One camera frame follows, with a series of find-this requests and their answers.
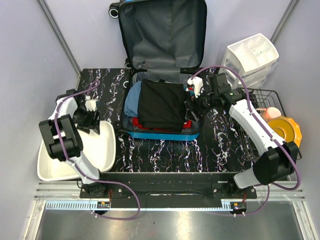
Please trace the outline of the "black garment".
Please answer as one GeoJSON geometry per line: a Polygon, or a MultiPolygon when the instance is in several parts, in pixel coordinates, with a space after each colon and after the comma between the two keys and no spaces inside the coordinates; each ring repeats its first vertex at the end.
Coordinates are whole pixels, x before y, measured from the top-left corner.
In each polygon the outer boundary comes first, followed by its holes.
{"type": "Polygon", "coordinates": [[[141,81],[138,122],[143,128],[180,133],[186,121],[186,92],[181,83],[141,81]]]}

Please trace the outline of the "blue garment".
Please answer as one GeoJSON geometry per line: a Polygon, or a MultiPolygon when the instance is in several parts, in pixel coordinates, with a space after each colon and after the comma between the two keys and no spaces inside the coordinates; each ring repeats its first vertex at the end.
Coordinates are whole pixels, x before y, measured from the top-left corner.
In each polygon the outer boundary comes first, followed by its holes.
{"type": "Polygon", "coordinates": [[[131,118],[138,117],[138,105],[141,92],[141,81],[136,82],[129,90],[124,102],[124,114],[131,118]]]}

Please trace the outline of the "blue fish print suitcase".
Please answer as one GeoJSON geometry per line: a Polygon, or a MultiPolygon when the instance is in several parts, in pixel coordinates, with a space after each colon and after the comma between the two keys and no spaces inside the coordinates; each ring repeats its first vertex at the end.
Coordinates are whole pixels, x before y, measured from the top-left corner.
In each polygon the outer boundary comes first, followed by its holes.
{"type": "Polygon", "coordinates": [[[120,0],[109,6],[118,19],[131,69],[126,96],[144,79],[186,85],[204,57],[207,4],[203,0],[120,0]]]}

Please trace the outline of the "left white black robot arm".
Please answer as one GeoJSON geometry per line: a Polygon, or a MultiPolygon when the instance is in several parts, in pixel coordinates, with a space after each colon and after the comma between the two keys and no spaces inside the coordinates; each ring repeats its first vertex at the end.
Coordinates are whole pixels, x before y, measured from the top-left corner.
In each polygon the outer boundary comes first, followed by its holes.
{"type": "Polygon", "coordinates": [[[79,133],[101,133],[97,101],[93,101],[92,107],[86,106],[92,99],[85,93],[69,89],[57,96],[53,114],[41,121],[38,127],[49,157],[69,165],[79,175],[84,194],[103,198],[108,194],[108,186],[101,180],[101,171],[85,155],[79,133]]]}

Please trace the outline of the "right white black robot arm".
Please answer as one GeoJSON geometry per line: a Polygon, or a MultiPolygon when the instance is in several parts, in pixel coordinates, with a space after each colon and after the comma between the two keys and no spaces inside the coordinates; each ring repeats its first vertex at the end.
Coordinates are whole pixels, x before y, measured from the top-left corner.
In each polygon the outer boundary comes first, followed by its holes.
{"type": "Polygon", "coordinates": [[[223,108],[247,133],[259,154],[250,169],[235,174],[223,186],[223,193],[236,199],[249,187],[267,186],[295,172],[299,151],[296,143],[278,135],[254,109],[245,91],[231,88],[224,73],[214,75],[209,84],[192,76],[187,80],[186,89],[192,91],[188,105],[195,113],[223,108]]]}

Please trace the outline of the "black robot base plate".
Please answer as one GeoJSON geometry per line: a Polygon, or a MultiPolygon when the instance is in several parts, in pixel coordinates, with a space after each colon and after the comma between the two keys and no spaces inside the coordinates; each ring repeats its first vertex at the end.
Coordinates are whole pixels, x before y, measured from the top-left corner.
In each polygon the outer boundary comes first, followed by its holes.
{"type": "Polygon", "coordinates": [[[262,184],[251,183],[246,188],[240,188],[234,182],[234,172],[163,172],[163,173],[103,173],[103,181],[107,184],[95,182],[93,186],[81,186],[80,198],[106,198],[108,190],[113,193],[114,199],[128,198],[133,194],[125,187],[115,184],[122,183],[130,187],[138,196],[165,196],[165,197],[204,197],[206,199],[256,199],[257,187],[262,184]]]}

